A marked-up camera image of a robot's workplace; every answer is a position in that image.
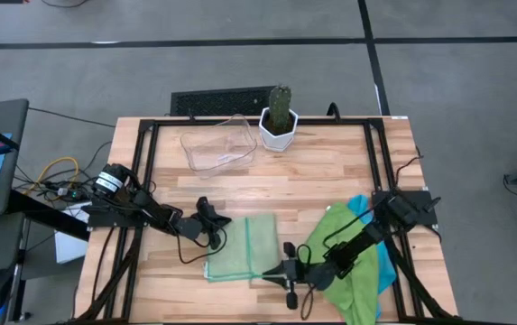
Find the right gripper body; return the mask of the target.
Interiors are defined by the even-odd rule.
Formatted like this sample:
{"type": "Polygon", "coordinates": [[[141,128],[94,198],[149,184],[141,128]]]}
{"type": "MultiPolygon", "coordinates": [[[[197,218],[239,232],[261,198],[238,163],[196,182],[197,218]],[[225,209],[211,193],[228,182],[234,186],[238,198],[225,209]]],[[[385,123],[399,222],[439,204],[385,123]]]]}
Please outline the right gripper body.
{"type": "Polygon", "coordinates": [[[299,262],[297,283],[313,286],[318,291],[326,290],[334,281],[337,268],[332,262],[307,264],[299,262]]]}

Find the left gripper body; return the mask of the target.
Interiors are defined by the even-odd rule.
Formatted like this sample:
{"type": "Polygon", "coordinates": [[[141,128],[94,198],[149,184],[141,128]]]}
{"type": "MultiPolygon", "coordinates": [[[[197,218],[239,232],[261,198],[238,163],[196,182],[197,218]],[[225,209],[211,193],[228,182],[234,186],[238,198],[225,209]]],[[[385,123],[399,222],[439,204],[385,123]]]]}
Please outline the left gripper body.
{"type": "Polygon", "coordinates": [[[177,221],[178,233],[190,240],[195,240],[201,233],[207,232],[208,221],[200,215],[192,215],[187,218],[180,218],[177,221]]]}

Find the bright green microfiber towel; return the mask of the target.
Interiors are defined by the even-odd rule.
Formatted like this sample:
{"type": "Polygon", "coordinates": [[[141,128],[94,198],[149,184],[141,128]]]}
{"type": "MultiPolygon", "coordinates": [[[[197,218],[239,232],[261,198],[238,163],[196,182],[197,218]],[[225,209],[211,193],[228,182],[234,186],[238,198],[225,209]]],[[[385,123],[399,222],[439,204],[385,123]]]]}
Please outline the bright green microfiber towel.
{"type": "MultiPolygon", "coordinates": [[[[331,205],[309,235],[306,245],[311,250],[311,263],[324,261],[328,249],[323,245],[326,236],[339,230],[357,216],[345,203],[331,205]]],[[[379,266],[375,245],[362,252],[344,279],[335,278],[323,292],[347,325],[375,325],[378,305],[379,266]]]]}

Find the blue microfiber towel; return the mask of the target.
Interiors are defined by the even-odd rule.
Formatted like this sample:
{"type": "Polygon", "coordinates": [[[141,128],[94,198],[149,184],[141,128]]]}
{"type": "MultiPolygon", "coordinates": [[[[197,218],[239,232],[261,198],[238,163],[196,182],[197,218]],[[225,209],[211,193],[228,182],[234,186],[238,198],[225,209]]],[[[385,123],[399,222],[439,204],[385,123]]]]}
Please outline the blue microfiber towel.
{"type": "MultiPolygon", "coordinates": [[[[361,222],[365,225],[374,220],[374,213],[372,211],[363,216],[363,213],[368,210],[368,204],[369,199],[365,195],[354,196],[347,203],[348,208],[356,216],[360,216],[361,222]]],[[[397,275],[384,242],[380,242],[375,248],[378,264],[377,292],[378,295],[381,295],[397,279],[397,275]]]]}

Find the clear plastic bin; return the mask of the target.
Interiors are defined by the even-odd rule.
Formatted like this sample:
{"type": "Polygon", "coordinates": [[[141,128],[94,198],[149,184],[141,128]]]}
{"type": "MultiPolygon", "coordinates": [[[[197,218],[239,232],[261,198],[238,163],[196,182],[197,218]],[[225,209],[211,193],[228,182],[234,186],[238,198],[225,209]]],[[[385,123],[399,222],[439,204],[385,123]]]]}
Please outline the clear plastic bin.
{"type": "Polygon", "coordinates": [[[200,178],[228,172],[254,159],[257,141],[248,120],[234,115],[225,122],[180,137],[188,165],[200,178]]]}

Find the white plant pot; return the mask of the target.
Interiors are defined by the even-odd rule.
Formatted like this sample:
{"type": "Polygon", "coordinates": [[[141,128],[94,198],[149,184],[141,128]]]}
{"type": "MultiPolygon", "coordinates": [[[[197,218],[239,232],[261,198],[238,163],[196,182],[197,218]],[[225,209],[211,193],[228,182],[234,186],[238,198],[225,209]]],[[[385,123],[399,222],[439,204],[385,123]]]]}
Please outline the white plant pot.
{"type": "Polygon", "coordinates": [[[262,111],[260,121],[259,121],[259,130],[260,136],[263,143],[263,147],[266,150],[274,151],[274,152],[284,152],[294,140],[294,135],[296,133],[296,128],[299,121],[299,116],[293,111],[290,110],[290,121],[291,128],[290,131],[281,134],[275,135],[271,131],[269,131],[266,127],[267,120],[270,116],[270,108],[265,107],[262,111]]]}

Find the white box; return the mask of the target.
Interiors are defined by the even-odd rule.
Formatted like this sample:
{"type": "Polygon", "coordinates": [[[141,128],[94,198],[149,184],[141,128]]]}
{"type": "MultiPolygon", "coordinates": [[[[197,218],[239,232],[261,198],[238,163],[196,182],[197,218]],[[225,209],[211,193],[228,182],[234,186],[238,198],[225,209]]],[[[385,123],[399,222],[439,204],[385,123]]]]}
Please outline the white box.
{"type": "MultiPolygon", "coordinates": [[[[88,223],[88,213],[81,208],[90,205],[90,202],[78,203],[68,206],[63,212],[84,223],[88,223]]],[[[70,235],[55,231],[55,255],[58,264],[66,264],[75,259],[84,257],[88,248],[88,242],[70,235]]]]}

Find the green cactus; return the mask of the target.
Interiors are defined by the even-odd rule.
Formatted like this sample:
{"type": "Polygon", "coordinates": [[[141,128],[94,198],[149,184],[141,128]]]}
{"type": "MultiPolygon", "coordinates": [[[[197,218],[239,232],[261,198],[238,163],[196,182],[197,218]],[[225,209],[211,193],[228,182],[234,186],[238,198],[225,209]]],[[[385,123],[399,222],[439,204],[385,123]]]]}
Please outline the green cactus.
{"type": "Polygon", "coordinates": [[[274,135],[286,134],[291,130],[290,103],[291,89],[289,87],[280,85],[271,91],[267,126],[274,135]]]}

